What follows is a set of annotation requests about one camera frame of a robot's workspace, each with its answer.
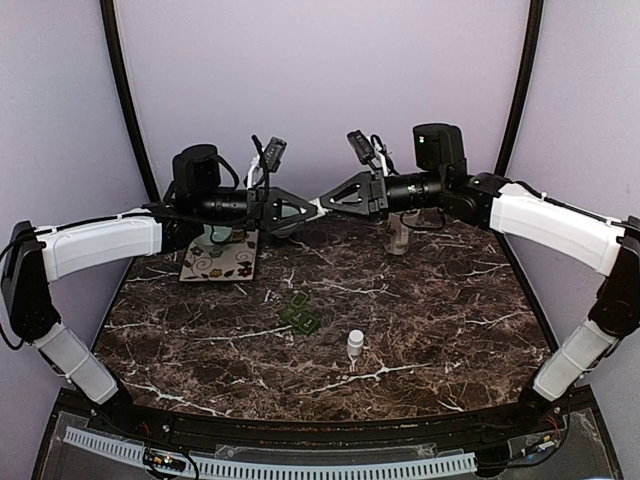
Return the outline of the left teal ceramic bowl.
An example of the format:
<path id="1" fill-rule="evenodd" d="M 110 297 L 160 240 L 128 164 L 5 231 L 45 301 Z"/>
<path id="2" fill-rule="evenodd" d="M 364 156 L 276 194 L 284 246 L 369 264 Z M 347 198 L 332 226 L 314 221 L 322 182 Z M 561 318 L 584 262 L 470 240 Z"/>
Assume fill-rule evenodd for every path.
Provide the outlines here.
<path id="1" fill-rule="evenodd" d="M 231 240 L 232 236 L 232 227 L 205 225 L 202 241 L 205 245 L 225 244 Z"/>

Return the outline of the black frame post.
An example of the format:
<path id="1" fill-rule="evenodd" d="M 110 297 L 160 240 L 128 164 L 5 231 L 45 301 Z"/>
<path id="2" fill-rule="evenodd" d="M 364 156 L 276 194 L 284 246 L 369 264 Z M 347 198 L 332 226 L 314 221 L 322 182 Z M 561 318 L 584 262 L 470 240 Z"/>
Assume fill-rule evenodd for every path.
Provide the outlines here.
<path id="1" fill-rule="evenodd" d="M 522 51 L 504 135 L 496 159 L 494 173 L 505 176 L 515 149 L 517 135 L 527 101 L 533 74 L 538 40 L 544 12 L 543 0 L 529 2 Z"/>
<path id="2" fill-rule="evenodd" d="M 100 0 L 99 6 L 112 76 L 134 159 L 148 200 L 158 201 L 160 193 L 144 144 L 129 83 L 118 28 L 116 3 L 113 0 Z"/>

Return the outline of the small green circuit board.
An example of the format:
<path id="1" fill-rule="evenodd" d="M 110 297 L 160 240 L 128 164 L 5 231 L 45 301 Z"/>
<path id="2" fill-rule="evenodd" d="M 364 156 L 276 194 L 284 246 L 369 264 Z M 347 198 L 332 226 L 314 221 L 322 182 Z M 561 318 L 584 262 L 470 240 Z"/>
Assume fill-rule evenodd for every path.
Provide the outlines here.
<path id="1" fill-rule="evenodd" d="M 182 473 L 186 469 L 186 462 L 170 453 L 154 449 L 146 449 L 142 457 L 143 464 L 154 471 Z"/>

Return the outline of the cream coral-print mug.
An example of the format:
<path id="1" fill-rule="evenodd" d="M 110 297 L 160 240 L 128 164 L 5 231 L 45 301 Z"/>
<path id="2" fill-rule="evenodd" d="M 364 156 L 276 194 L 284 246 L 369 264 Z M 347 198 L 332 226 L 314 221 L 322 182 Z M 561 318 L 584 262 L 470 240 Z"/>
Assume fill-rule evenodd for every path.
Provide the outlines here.
<path id="1" fill-rule="evenodd" d="M 384 249 L 388 254 L 401 256 L 407 253 L 412 237 L 412 230 L 419 219 L 419 210 L 389 213 L 386 218 L 386 232 L 388 238 L 384 242 Z"/>

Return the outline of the left black frame post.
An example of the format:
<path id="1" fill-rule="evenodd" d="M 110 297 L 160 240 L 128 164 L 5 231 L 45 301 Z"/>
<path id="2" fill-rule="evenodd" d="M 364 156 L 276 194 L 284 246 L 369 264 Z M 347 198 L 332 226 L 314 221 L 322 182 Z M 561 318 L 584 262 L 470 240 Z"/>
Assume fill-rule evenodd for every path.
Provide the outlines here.
<path id="1" fill-rule="evenodd" d="M 148 200 L 158 201 L 160 193 L 144 144 L 129 83 L 118 28 L 116 3 L 113 0 L 100 0 L 99 6 L 112 76 L 134 159 Z"/>

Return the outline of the square floral ceramic plate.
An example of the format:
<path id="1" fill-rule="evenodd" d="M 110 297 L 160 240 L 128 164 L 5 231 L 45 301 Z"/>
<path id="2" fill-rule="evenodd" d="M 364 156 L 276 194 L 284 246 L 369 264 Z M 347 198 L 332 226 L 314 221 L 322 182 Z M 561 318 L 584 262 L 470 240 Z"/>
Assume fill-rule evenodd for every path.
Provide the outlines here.
<path id="1" fill-rule="evenodd" d="M 250 281 L 255 273 L 257 244 L 257 231 L 234 230 L 227 242 L 216 244 L 203 234 L 186 249 L 179 281 Z"/>

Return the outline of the black front table rail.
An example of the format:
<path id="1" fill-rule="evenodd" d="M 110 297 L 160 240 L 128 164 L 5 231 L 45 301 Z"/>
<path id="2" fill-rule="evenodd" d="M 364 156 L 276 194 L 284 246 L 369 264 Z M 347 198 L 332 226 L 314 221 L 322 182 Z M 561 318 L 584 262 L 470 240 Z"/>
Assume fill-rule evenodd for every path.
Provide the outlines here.
<path id="1" fill-rule="evenodd" d="M 396 390 L 388 376 L 381 381 L 356 379 L 352 387 L 340 381 L 307 389 L 282 379 L 267 383 L 231 375 L 179 375 L 154 380 L 142 372 L 125 380 L 124 386 L 132 399 L 116 407 L 94 407 L 76 391 L 61 395 L 60 401 L 100 428 L 116 431 L 129 418 L 129 435 L 189 447 L 209 447 L 222 440 L 304 449 L 425 440 L 488 449 L 555 427 L 553 415 L 539 416 L 519 404 L 430 411 L 413 404 L 408 390 Z"/>

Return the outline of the white pill bottle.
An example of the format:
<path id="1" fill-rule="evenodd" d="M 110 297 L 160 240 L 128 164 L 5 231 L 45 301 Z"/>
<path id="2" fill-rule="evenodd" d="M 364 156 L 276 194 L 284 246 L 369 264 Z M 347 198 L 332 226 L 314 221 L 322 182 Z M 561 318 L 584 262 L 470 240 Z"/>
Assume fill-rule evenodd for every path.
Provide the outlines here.
<path id="1" fill-rule="evenodd" d="M 364 346 L 364 333 L 359 329 L 349 332 L 347 338 L 347 353 L 350 357 L 358 357 Z"/>
<path id="2" fill-rule="evenodd" d="M 320 199 L 319 197 L 317 197 L 317 198 L 314 198 L 314 199 L 310 200 L 310 201 L 309 201 L 309 203 L 310 203 L 311 205 L 314 205 L 314 206 L 316 207 L 317 214 L 318 214 L 318 215 L 320 215 L 320 216 L 327 215 L 328 213 L 330 213 L 330 212 L 331 212 L 331 210 L 330 210 L 330 209 L 325 208 L 325 207 L 321 204 L 321 199 Z"/>

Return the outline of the right teal ceramic bowl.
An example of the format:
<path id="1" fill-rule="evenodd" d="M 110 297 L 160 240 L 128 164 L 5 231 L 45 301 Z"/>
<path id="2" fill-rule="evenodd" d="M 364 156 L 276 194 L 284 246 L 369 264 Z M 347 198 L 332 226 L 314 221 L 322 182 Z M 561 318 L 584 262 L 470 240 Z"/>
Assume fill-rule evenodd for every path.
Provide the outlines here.
<path id="1" fill-rule="evenodd" d="M 285 239 L 288 238 L 290 236 L 292 236 L 293 234 L 295 234 L 298 230 L 298 226 L 297 225 L 291 225 L 288 227 L 284 227 L 284 228 L 280 228 L 277 230 L 274 230 L 271 232 L 271 234 L 276 237 L 276 238 L 280 238 L 280 239 Z"/>

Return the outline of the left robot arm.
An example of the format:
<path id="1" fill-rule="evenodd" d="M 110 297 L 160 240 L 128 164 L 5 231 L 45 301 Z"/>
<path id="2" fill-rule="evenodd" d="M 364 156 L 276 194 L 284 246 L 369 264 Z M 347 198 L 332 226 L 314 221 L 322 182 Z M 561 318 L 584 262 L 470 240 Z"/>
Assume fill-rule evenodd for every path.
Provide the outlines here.
<path id="1" fill-rule="evenodd" d="M 254 145 L 250 169 L 260 170 L 260 178 L 242 181 L 234 175 L 232 186 L 224 187 L 221 173 L 232 167 L 216 146 L 194 145 L 174 157 L 173 180 L 162 200 L 61 226 L 36 228 L 23 221 L 1 253 L 1 293 L 19 339 L 13 347 L 35 347 L 90 402 L 103 407 L 103 421 L 120 436 L 140 429 L 140 412 L 128 404 L 121 382 L 63 322 L 49 286 L 95 266 L 182 250 L 205 227 L 276 232 L 316 216 L 315 204 L 270 182 L 285 142 L 272 138 L 267 145 Z"/>

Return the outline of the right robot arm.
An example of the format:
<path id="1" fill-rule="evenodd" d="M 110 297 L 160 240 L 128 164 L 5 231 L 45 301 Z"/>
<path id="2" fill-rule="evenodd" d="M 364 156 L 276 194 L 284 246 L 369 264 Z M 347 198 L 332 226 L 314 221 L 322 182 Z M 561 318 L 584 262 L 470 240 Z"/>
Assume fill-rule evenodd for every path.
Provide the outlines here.
<path id="1" fill-rule="evenodd" d="M 585 320 L 537 371 L 510 413 L 521 434 L 549 416 L 549 404 L 639 327 L 639 221 L 581 210 L 548 197 L 523 181 L 467 172 L 461 130 L 449 124 L 412 130 L 418 172 L 391 175 L 385 148 L 361 131 L 347 139 L 369 167 L 320 197 L 326 210 L 370 216 L 437 208 L 468 225 L 512 235 L 560 252 L 592 268 L 604 281 Z"/>

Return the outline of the teal ceramic bowl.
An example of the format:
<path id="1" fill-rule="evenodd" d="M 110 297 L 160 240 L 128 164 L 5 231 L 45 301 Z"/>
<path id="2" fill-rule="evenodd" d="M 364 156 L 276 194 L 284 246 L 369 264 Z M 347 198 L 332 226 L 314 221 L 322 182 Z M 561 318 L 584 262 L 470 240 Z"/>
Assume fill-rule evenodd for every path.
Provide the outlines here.
<path id="1" fill-rule="evenodd" d="M 280 228 L 277 230 L 274 230 L 271 232 L 271 234 L 276 237 L 276 238 L 280 238 L 280 239 L 285 239 L 288 238 L 290 236 L 292 236 L 293 234 L 295 234 L 298 230 L 298 226 L 297 225 L 291 225 L 288 227 L 284 227 L 284 228 Z"/>
<path id="2" fill-rule="evenodd" d="M 231 240 L 232 236 L 232 227 L 205 225 L 202 241 L 205 245 L 225 244 Z"/>

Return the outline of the right black frame post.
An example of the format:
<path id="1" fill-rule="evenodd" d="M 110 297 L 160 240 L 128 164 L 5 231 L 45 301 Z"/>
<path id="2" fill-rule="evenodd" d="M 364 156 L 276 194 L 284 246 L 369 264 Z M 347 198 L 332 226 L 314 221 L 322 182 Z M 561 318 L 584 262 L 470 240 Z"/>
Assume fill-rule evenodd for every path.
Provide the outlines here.
<path id="1" fill-rule="evenodd" d="M 544 12 L 543 0 L 529 2 L 522 51 L 504 135 L 496 159 L 494 173 L 505 176 L 515 149 L 517 135 L 527 101 L 533 74 L 538 40 Z"/>

